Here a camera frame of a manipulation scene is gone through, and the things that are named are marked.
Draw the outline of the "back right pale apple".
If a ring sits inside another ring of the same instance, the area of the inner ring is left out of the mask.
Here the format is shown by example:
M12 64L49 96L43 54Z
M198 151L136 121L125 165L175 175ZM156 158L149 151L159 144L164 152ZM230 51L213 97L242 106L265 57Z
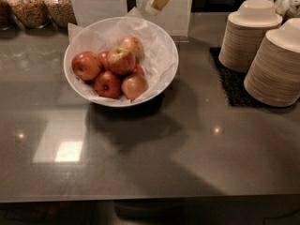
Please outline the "back right pale apple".
M134 36L123 37L118 41L118 45L120 47L130 49L134 53L137 60L143 59L143 53L144 53L143 43L137 37Z

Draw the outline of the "pale apple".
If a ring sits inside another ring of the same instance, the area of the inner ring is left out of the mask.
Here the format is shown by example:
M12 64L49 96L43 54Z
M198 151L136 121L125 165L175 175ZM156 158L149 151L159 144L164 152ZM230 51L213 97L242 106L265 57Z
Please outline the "pale apple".
M148 89L148 82L143 75L132 74L126 77L121 85L123 94L133 101Z
M118 45L120 47L130 49L134 53L137 60L143 59L143 53L144 53L143 43L137 37L134 36L123 37L118 41Z

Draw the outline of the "red apple behind centre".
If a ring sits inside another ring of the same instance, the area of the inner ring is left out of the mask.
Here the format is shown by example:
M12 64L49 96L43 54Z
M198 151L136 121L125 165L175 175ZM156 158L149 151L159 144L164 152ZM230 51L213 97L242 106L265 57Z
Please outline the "red apple behind centre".
M101 62L101 65L103 66L103 69L105 71L109 70L109 63L108 63L108 51L104 51L104 52L100 52L98 54L99 56L99 59L100 59L100 62Z

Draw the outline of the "pale apple front right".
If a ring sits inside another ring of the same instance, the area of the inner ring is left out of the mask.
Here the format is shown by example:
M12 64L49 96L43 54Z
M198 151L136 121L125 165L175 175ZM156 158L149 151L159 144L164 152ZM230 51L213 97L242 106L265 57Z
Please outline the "pale apple front right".
M148 89L148 82L143 75L132 74L126 77L121 85L123 94L133 101Z

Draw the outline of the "red apple far left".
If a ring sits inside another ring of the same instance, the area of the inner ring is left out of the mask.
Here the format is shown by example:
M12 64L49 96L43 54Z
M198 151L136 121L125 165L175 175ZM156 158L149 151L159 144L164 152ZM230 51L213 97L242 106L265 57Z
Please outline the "red apple far left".
M83 81L92 81L101 71L99 56L94 52L80 52L71 62L74 74Z

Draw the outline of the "red apple front centre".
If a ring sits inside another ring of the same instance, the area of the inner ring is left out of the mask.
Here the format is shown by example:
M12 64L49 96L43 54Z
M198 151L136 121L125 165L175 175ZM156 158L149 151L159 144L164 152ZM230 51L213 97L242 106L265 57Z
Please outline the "red apple front centre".
M121 93L121 80L111 71L105 71L95 79L94 89L101 97L117 98Z

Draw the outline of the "left white sign holder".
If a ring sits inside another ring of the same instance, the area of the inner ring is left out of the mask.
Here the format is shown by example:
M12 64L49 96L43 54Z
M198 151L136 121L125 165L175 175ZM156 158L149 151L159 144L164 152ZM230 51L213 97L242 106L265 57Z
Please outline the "left white sign holder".
M71 3L81 27L128 13L127 0L71 0Z

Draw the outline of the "left stack paper bowls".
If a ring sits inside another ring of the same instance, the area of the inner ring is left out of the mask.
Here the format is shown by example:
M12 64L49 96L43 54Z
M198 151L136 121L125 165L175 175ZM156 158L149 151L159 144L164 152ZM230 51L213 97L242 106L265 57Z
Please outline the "left stack paper bowls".
M270 0L246 0L228 15L218 56L233 71L247 73L267 31L279 28L282 18Z

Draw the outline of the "stack paper bowls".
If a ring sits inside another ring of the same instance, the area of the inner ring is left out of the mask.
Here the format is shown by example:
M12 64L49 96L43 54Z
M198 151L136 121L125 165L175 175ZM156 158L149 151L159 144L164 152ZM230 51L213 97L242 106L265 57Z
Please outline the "stack paper bowls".
M300 98L300 19L268 31L244 79L246 91L273 107L288 107Z
M267 31L279 28L282 18L270 0L246 0L228 15L218 56L233 71L247 73Z

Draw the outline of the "right cereal glass jar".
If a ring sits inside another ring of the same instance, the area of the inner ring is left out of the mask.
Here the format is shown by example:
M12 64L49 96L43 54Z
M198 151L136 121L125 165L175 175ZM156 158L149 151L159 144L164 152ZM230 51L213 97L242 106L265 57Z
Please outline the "right cereal glass jar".
M70 23L76 23L71 0L44 0L44 3L52 20L59 27L67 28Z

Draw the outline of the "cereal glass jar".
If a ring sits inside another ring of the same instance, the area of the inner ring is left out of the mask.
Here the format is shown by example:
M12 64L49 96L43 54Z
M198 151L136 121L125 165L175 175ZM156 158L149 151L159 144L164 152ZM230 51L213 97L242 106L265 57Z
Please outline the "cereal glass jar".
M27 28L41 28L49 23L44 0L7 0L16 18Z
M67 28L70 23L76 23L71 0L44 0L44 3L52 20L59 27Z
M6 30L15 24L8 0L0 0L0 30Z

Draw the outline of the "black mesh mat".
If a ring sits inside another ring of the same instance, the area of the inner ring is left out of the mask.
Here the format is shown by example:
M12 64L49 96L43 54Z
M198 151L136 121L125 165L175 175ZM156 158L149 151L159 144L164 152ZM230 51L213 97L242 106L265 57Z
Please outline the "black mesh mat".
M229 104L234 107L263 107L263 104L260 101L253 98L246 91L244 87L246 75L244 73L232 71L220 63L218 59L220 48L212 47L209 49L209 52L214 61L222 89L225 92Z

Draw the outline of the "middle cereal glass jar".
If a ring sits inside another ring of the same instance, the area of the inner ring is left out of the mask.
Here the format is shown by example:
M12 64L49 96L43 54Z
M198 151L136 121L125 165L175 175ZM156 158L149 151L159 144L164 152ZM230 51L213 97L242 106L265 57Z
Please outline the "middle cereal glass jar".
M16 18L27 28L41 28L49 23L44 0L7 0Z

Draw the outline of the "right stack paper bowls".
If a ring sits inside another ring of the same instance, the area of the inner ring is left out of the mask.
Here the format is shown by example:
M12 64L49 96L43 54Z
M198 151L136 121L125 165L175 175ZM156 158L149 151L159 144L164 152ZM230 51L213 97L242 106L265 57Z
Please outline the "right stack paper bowls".
M300 19L268 31L244 79L246 91L273 107L288 107L300 98Z

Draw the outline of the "left cereal glass jar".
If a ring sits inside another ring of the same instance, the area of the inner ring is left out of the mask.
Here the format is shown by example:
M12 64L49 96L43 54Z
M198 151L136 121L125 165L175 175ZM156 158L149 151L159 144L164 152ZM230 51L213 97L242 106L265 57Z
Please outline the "left cereal glass jar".
M6 30L15 24L8 0L0 0L0 30Z

